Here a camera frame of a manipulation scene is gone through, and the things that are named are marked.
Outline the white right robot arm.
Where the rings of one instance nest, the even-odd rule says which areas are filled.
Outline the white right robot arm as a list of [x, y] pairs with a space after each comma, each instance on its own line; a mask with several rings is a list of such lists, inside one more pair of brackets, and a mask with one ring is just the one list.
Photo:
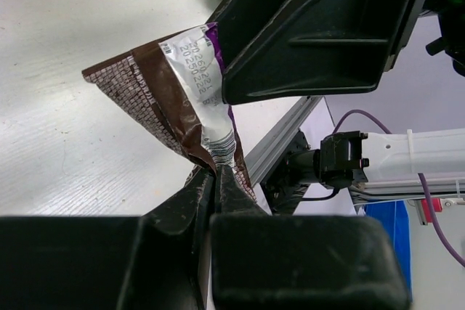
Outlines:
[[[391, 70], [420, 17], [437, 16], [430, 55], [446, 53], [464, 73], [464, 0], [222, 0], [223, 100], [241, 105], [281, 97], [362, 94]], [[274, 211], [291, 193], [319, 183], [355, 183], [464, 169], [464, 131], [335, 133], [316, 150], [283, 156], [264, 182]]]

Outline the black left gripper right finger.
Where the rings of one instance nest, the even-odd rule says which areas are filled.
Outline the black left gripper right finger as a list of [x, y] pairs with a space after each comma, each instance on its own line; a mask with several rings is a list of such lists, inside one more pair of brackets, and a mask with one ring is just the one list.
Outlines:
[[220, 166], [214, 187], [212, 237], [242, 237], [264, 234], [270, 217], [249, 197], [229, 166]]

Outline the brown chocolate bar wrapper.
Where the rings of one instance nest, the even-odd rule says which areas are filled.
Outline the brown chocolate bar wrapper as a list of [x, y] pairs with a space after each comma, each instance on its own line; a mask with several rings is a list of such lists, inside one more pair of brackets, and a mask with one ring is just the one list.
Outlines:
[[224, 70], [212, 22], [133, 48], [82, 76], [176, 154], [211, 171], [230, 167], [255, 200], [233, 111], [222, 99]]

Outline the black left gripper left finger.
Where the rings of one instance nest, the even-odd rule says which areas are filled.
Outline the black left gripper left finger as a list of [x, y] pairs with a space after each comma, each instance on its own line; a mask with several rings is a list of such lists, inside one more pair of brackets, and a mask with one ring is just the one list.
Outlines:
[[214, 175], [197, 171], [139, 220], [117, 309], [205, 309]]

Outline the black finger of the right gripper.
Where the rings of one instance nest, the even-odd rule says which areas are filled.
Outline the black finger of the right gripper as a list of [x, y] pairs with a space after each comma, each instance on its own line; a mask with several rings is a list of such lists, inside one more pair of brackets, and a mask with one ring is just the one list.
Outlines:
[[217, 24], [231, 105], [375, 90], [416, 0], [223, 0]]

